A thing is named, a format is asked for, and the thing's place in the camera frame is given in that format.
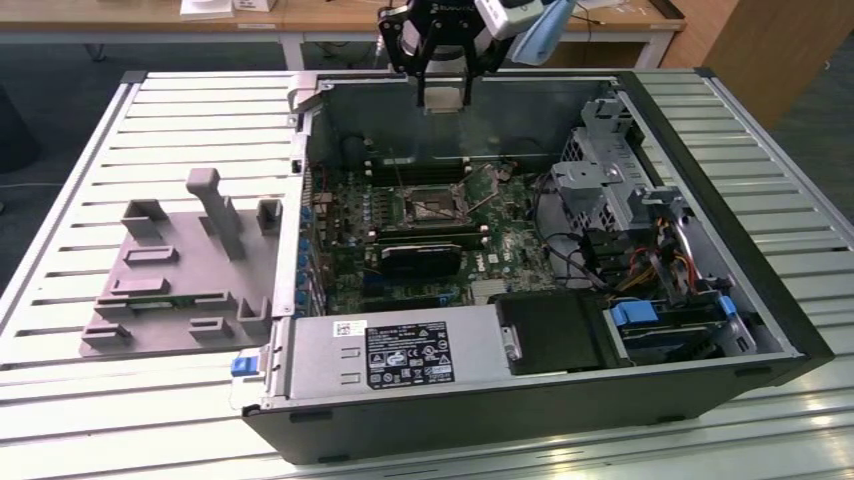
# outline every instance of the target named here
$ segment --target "gray 3d printed part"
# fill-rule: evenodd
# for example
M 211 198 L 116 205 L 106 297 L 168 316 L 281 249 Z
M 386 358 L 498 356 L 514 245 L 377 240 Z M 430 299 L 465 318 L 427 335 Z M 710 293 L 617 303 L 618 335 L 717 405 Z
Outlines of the gray 3d printed part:
M 167 214 L 132 200 L 128 236 L 83 332 L 84 357 L 231 350 L 270 339 L 282 205 L 236 211 L 215 169 L 194 169 L 187 190 L 206 212 Z

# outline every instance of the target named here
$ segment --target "white metal table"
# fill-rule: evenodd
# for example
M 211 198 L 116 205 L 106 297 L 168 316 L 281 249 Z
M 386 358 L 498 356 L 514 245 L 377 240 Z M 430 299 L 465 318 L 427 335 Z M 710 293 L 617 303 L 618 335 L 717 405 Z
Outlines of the white metal table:
M 126 77 L 119 87 L 0 300 L 0 477 L 850 475 L 852 227 L 717 80 L 693 71 L 639 76 L 837 352 L 830 364 L 697 420 L 355 465 L 287 464 L 239 418 L 253 385 L 232 386 L 234 353 L 107 361 L 78 354 L 126 234 L 127 200 L 156 196 L 168 211 L 200 212 L 183 180 L 190 168 L 206 165 L 219 169 L 220 191 L 240 208 L 281 196 L 290 172 L 287 72 L 150 73 Z

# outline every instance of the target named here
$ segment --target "blue latch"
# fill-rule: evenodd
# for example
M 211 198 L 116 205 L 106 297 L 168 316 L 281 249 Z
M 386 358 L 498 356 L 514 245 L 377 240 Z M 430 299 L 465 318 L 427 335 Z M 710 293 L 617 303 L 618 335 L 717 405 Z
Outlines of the blue latch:
M 258 357 L 238 357 L 231 362 L 231 376 L 249 377 L 258 374 Z
M 618 327 L 626 324 L 658 322 L 655 307 L 646 300 L 619 303 L 611 308 L 611 317 Z
M 721 304 L 721 308 L 724 308 L 724 313 L 729 317 L 734 317 L 738 313 L 736 310 L 736 303 L 733 303 L 733 299 L 726 295 L 721 295 L 718 298 L 718 303 Z

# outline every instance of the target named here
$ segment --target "power supply label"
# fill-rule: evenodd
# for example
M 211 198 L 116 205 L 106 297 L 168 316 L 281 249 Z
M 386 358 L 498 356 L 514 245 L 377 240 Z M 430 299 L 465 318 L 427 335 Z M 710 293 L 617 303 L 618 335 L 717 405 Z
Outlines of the power supply label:
M 454 381 L 445 322 L 365 329 L 369 386 L 374 390 Z

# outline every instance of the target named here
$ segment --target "motherboard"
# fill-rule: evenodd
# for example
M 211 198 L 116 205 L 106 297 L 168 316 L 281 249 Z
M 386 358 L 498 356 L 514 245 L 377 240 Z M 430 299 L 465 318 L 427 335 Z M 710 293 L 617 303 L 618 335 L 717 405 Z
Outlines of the motherboard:
M 509 159 L 375 157 L 357 171 L 321 169 L 327 312 L 477 305 L 555 288 L 531 222 L 535 178 Z

